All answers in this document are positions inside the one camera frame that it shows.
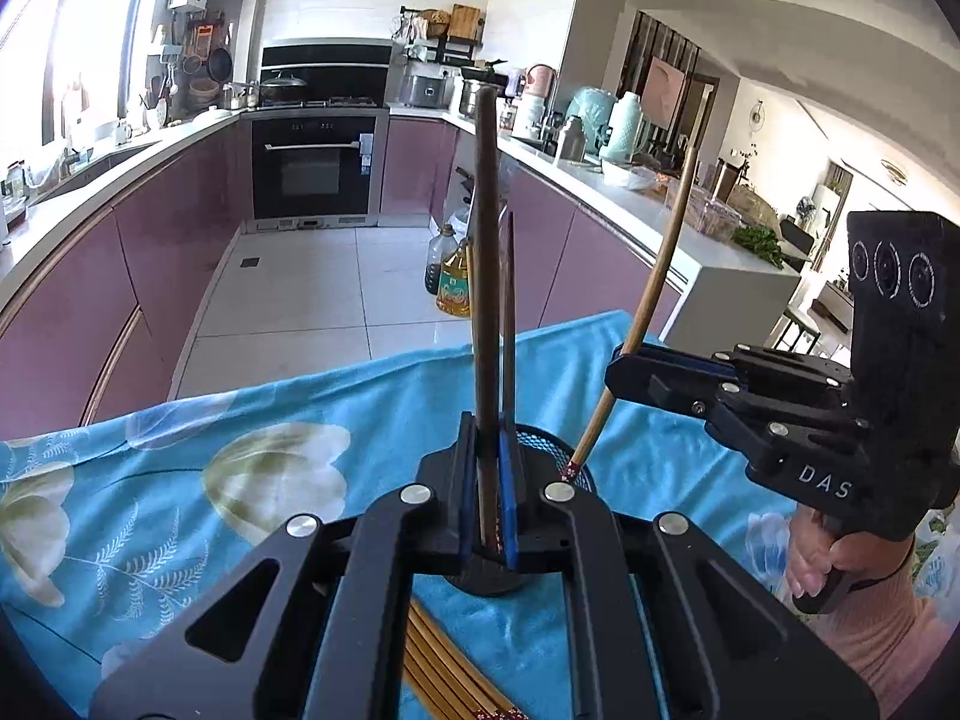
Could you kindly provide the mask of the pink sleeve forearm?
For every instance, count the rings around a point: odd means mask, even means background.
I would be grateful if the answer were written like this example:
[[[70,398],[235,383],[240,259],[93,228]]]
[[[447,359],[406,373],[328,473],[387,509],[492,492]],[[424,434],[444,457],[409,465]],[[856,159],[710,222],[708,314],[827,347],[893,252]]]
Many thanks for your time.
[[[911,541],[868,533],[830,548],[859,580],[812,629],[866,681],[884,718],[958,715],[958,535],[947,533],[919,567]]]

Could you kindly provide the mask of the right hand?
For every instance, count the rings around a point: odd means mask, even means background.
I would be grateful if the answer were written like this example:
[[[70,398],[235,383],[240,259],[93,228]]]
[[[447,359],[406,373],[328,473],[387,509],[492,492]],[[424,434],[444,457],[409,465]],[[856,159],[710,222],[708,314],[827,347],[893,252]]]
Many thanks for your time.
[[[872,533],[833,536],[825,517],[799,504],[789,522],[786,580],[796,598],[815,598],[827,585],[832,571],[859,580],[884,580],[911,556],[914,538],[887,541]]]

